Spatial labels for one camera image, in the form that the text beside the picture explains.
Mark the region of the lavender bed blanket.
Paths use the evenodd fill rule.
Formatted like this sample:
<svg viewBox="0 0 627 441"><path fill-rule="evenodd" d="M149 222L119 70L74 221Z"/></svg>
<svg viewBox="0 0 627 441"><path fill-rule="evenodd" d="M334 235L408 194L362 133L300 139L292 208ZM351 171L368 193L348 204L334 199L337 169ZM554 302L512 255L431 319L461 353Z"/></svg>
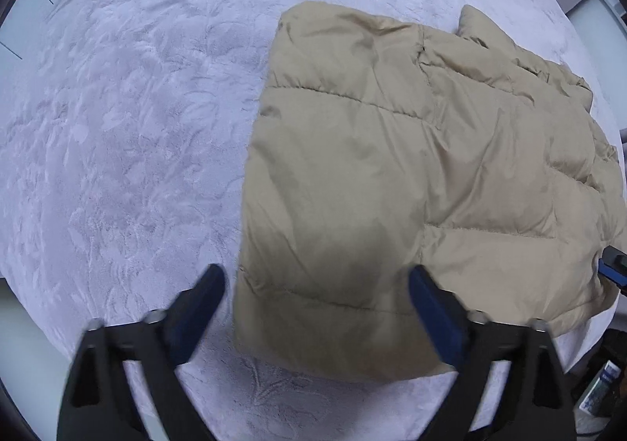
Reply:
<svg viewBox="0 0 627 441"><path fill-rule="evenodd" d="M411 380L339 381L235 341L245 163L279 19L305 2L450 34L463 7L478 9L585 81L624 179L607 101L555 0L61 0L1 116L1 269L71 355L89 320L135 320L219 263L227 297L181 372L218 438L407 440L452 383L442 363ZM600 339L616 303L553 333L566 366Z"/></svg>

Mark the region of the beige puffer jacket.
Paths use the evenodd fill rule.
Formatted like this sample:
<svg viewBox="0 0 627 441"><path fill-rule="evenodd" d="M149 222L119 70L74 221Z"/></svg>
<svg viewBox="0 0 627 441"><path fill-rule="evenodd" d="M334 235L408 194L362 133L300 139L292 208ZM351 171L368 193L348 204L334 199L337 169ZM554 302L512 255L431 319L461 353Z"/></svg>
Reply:
<svg viewBox="0 0 627 441"><path fill-rule="evenodd" d="M339 381L439 372L408 270L562 335L618 291L624 179L563 65L485 14L455 33L305 2L279 19L242 195L238 349Z"/></svg>

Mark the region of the blue white box on floor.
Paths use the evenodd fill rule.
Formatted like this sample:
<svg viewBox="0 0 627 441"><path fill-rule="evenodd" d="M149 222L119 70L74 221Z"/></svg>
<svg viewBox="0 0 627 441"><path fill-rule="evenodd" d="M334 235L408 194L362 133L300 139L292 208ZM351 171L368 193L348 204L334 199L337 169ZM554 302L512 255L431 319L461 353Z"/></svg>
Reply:
<svg viewBox="0 0 627 441"><path fill-rule="evenodd" d="M603 401L607 398L608 394L614 383L621 377L622 371L619 366L608 360L600 371L597 372L593 380L580 399L578 399L575 408L589 414L590 416L598 416L603 406Z"/></svg>

